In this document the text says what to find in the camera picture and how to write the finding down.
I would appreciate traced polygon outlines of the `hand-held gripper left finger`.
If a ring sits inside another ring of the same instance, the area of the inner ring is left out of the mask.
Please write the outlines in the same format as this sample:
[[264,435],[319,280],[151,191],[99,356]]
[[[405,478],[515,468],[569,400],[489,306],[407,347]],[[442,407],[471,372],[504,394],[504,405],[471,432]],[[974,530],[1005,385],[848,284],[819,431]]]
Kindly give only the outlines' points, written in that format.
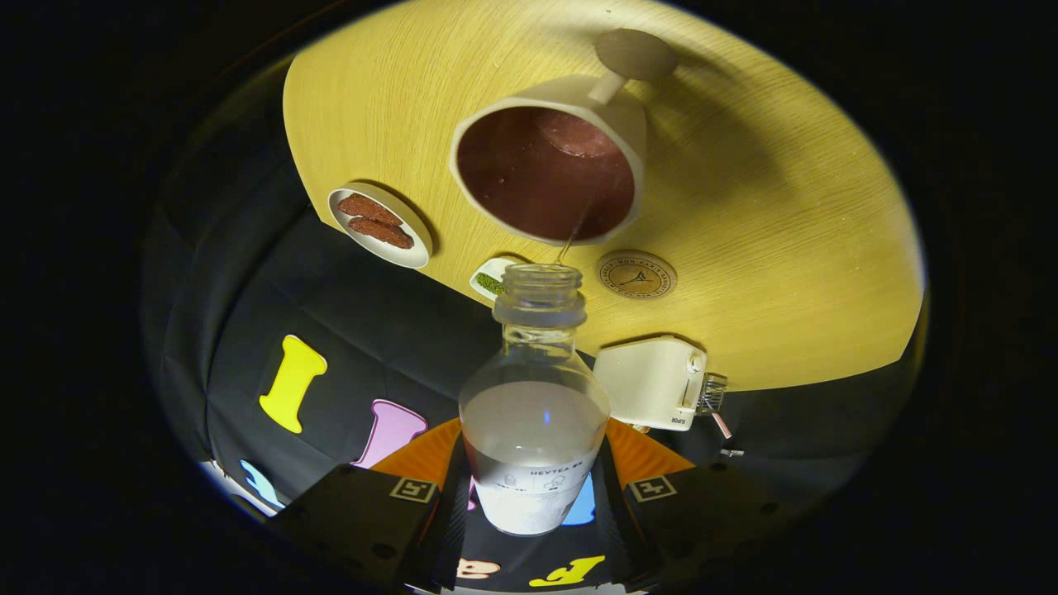
[[455,418],[371,468],[340,464],[269,529],[370,593],[438,593],[456,583],[470,483]]

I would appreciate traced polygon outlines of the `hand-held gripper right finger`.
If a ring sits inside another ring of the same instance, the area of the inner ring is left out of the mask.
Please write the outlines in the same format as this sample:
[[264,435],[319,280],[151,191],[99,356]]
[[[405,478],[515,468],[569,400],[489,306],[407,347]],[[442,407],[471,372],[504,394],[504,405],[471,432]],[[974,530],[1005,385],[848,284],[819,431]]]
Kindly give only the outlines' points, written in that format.
[[608,419],[592,463],[594,524],[625,588],[690,588],[735,569],[794,525],[725,463],[698,466]]

